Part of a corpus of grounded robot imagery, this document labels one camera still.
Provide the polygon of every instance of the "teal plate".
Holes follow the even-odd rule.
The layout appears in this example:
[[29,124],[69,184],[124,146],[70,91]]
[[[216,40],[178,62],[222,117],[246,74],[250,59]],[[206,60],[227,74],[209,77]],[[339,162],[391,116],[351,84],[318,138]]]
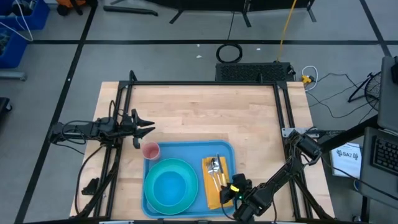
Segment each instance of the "teal plate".
[[158,162],[147,174],[144,193],[149,204],[164,215],[185,211],[195,201],[198,177],[193,168],[180,159]]

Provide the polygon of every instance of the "blue tray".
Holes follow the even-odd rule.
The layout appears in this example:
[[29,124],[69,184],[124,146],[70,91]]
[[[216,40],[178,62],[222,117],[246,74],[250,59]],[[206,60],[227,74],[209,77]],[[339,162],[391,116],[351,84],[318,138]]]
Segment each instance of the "blue tray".
[[[158,161],[144,160],[144,179],[150,168],[162,159],[176,158],[182,159],[190,164],[198,176],[198,195],[194,203],[182,213],[177,215],[163,215],[156,212],[149,205],[142,188],[141,207],[144,214],[150,218],[182,218],[182,217],[216,217],[224,216],[223,211],[219,209],[210,210],[207,207],[205,185],[203,183],[203,171],[201,169],[201,160],[206,157],[224,156],[228,165],[229,177],[236,173],[234,149],[230,143],[223,140],[214,141],[185,141],[185,142],[158,142],[160,146],[160,159]],[[232,213],[233,207],[225,208],[226,213]]]

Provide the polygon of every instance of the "yellow tag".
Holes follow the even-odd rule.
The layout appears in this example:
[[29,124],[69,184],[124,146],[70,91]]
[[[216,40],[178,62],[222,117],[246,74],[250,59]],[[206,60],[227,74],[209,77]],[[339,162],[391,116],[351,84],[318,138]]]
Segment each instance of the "yellow tag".
[[235,191],[235,192],[239,192],[239,189],[233,185],[231,185],[231,190]]

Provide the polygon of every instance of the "computer keyboard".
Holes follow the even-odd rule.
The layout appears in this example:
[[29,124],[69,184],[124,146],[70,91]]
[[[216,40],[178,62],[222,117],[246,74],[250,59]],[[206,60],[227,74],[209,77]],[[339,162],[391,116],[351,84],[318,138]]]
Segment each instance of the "computer keyboard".
[[386,139],[374,137],[371,165],[398,175],[398,146]]

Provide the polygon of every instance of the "wooden table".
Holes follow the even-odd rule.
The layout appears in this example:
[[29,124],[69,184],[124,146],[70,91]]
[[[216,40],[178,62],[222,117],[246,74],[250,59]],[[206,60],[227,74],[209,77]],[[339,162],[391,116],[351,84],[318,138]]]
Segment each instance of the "wooden table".
[[[109,102],[115,99],[117,87],[117,82],[102,83],[94,119],[108,115]],[[311,127],[311,114],[302,83],[288,83],[288,87],[296,127]],[[282,91],[280,97],[287,125]],[[237,172],[244,173],[253,181],[253,185],[266,182],[285,163],[275,96],[271,86],[139,85],[132,90],[130,110],[132,108],[137,109],[142,119],[155,122],[156,129],[142,143],[210,139],[229,141],[235,150]],[[98,146],[98,142],[90,141],[85,159]],[[103,149],[87,163],[81,175],[79,191],[92,178],[101,175],[104,153]],[[132,138],[126,138],[123,142],[112,219],[150,219],[141,210],[143,161],[141,150],[134,149]],[[309,191],[324,210],[334,217],[322,162],[307,166],[305,176]],[[297,193],[301,216],[305,217],[302,195],[298,188]],[[107,194],[108,192],[105,193],[101,206],[101,215],[105,214]],[[80,210],[90,198],[91,196],[79,194]],[[274,200],[277,219],[294,220],[288,184],[275,194]],[[71,215],[74,214],[75,210],[72,208]],[[226,217],[200,219],[228,220]],[[273,221],[274,210],[268,209],[263,216],[256,217],[256,220]]]

